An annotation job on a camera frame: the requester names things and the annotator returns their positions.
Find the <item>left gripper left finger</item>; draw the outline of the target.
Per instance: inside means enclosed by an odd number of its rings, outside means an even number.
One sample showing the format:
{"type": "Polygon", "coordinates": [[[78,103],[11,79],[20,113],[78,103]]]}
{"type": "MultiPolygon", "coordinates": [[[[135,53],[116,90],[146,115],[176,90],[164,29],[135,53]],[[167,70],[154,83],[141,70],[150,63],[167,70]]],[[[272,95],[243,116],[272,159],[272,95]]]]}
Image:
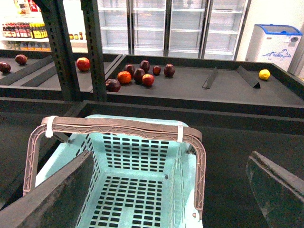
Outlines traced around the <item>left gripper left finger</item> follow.
{"type": "Polygon", "coordinates": [[[0,212],[2,228],[74,228],[88,194],[93,154],[84,151],[0,212]]]}

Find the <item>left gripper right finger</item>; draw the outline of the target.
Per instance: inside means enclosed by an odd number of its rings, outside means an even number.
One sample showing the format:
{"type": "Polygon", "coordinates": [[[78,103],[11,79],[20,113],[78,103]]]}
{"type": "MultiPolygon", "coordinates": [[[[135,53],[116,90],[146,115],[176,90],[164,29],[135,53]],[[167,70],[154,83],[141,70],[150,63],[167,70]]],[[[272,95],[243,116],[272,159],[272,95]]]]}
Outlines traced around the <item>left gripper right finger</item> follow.
{"type": "Polygon", "coordinates": [[[270,228],[304,226],[304,180],[256,151],[248,157],[246,174],[270,228]]]}

